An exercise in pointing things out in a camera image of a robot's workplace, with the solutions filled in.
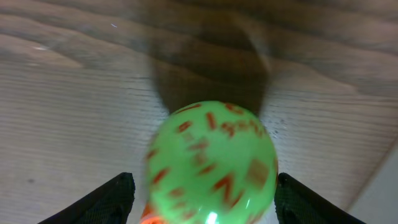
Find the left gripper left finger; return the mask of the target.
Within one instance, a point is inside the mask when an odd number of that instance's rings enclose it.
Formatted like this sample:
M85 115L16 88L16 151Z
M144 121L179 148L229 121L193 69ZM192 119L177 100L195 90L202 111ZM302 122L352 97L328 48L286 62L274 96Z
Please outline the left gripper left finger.
M126 224L135 189L132 174L122 172L39 224Z

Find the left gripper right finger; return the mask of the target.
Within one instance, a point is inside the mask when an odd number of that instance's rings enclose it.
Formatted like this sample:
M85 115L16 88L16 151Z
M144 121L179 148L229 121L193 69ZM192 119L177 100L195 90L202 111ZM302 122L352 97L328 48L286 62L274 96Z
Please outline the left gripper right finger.
M280 224L364 224L287 173L278 175L274 202Z

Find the green ball with orange letters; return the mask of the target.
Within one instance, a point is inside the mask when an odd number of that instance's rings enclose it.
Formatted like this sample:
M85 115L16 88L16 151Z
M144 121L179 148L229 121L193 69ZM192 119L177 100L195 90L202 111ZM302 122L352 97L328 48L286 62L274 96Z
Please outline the green ball with orange letters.
M277 175L259 118L220 101L172 113L146 155L148 202L167 223L256 223L274 200Z

